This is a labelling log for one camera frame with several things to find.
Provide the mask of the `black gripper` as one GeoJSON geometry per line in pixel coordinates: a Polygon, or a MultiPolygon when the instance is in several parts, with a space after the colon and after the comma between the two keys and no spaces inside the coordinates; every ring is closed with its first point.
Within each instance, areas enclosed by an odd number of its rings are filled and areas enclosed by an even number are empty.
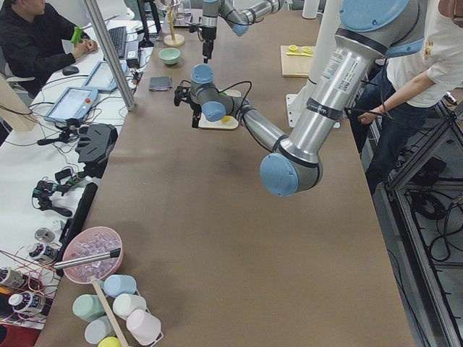
{"type": "Polygon", "coordinates": [[[174,91],[174,105],[178,107],[181,102],[187,103],[193,111],[192,128],[197,129],[200,122],[201,106],[192,100],[191,87],[179,85],[174,91]]]}
{"type": "Polygon", "coordinates": [[[206,27],[202,26],[202,37],[203,37],[203,62],[205,64],[211,59],[211,54],[213,52],[213,44],[216,39],[216,27],[206,27]]]}

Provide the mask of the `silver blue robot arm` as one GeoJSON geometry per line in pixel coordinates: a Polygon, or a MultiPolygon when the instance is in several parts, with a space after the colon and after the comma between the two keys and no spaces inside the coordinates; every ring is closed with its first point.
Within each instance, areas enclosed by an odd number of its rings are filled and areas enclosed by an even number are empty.
{"type": "Polygon", "coordinates": [[[199,25],[203,39],[203,62],[212,59],[214,41],[217,35],[218,19],[222,18],[237,36],[243,36],[248,27],[258,23],[265,17],[279,12],[284,1],[259,1],[250,8],[238,10],[230,1],[203,1],[202,17],[199,25]]]}
{"type": "Polygon", "coordinates": [[[213,70],[205,63],[193,68],[189,86],[176,88],[174,103],[187,103],[194,121],[231,116],[246,127],[268,151],[260,164],[260,177],[271,194],[285,197],[311,189],[323,175],[318,152],[372,63],[421,49],[427,7],[426,1],[337,4],[336,47],[290,134],[260,114],[248,99],[220,93],[213,83],[213,70]]]}

